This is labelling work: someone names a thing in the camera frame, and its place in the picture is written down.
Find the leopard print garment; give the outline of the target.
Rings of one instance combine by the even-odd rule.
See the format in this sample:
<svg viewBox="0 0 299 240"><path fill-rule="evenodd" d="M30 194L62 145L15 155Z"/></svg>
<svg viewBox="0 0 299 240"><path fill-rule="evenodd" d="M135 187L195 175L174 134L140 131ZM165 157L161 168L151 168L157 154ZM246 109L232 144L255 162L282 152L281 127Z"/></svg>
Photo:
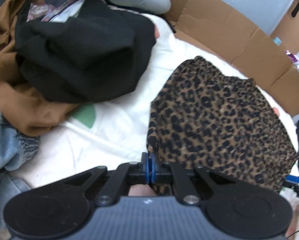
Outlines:
<svg viewBox="0 0 299 240"><path fill-rule="evenodd" d="M147 149L280 192L298 154L253 79L224 75L198 56L181 63L150 105Z"/></svg>

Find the cream bear print bedsheet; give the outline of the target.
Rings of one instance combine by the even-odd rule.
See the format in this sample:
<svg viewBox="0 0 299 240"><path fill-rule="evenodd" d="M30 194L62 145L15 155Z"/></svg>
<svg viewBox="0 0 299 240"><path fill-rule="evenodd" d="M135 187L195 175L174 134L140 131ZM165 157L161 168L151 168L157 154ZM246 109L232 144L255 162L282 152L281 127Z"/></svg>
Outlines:
<svg viewBox="0 0 299 240"><path fill-rule="evenodd" d="M219 57L174 37L167 23L150 16L160 31L149 66L134 92L109 102L82 105L65 122L40 138L38 154L15 171L33 188L105 165L113 170L139 161L145 150L150 102L173 70L196 55L223 74L243 74Z"/></svg>

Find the brown garment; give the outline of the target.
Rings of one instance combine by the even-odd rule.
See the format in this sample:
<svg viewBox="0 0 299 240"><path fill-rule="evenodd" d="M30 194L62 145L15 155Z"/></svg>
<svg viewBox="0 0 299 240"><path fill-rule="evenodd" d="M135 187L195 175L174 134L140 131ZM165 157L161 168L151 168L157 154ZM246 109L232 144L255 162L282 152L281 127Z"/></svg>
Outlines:
<svg viewBox="0 0 299 240"><path fill-rule="evenodd" d="M22 79L15 60L15 26L25 3L44 0L5 0L0 7L0 112L17 130L30 137L43 135L65 121L77 104L49 102Z"/></svg>

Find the brown cardboard sheet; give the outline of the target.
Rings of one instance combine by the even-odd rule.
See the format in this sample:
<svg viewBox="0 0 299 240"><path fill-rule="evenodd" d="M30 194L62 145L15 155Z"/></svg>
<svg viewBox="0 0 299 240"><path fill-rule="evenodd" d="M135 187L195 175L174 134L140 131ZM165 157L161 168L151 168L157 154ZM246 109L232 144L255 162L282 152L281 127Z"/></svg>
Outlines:
<svg viewBox="0 0 299 240"><path fill-rule="evenodd" d="M253 78L291 116L299 114L299 72L256 24L221 0L171 0L176 37Z"/></svg>

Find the grey denim garment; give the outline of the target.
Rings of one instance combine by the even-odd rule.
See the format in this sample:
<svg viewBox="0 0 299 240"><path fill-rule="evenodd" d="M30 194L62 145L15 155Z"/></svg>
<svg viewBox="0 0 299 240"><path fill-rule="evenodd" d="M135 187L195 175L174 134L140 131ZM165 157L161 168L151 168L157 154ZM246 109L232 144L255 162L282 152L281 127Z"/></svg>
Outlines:
<svg viewBox="0 0 299 240"><path fill-rule="evenodd" d="M14 128L0 112L0 219L6 203L30 187L9 172L20 168L38 153L39 137L29 137Z"/></svg>

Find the black garment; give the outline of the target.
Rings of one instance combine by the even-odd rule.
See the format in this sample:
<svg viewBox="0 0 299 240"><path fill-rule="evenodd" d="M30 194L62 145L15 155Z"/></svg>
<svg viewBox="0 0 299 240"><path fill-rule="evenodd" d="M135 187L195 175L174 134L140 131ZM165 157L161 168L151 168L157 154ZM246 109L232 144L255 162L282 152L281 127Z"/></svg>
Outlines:
<svg viewBox="0 0 299 240"><path fill-rule="evenodd" d="M18 13L16 62L22 76L48 101L104 102L133 92L156 43L145 16L85 0L65 22L28 20Z"/></svg>

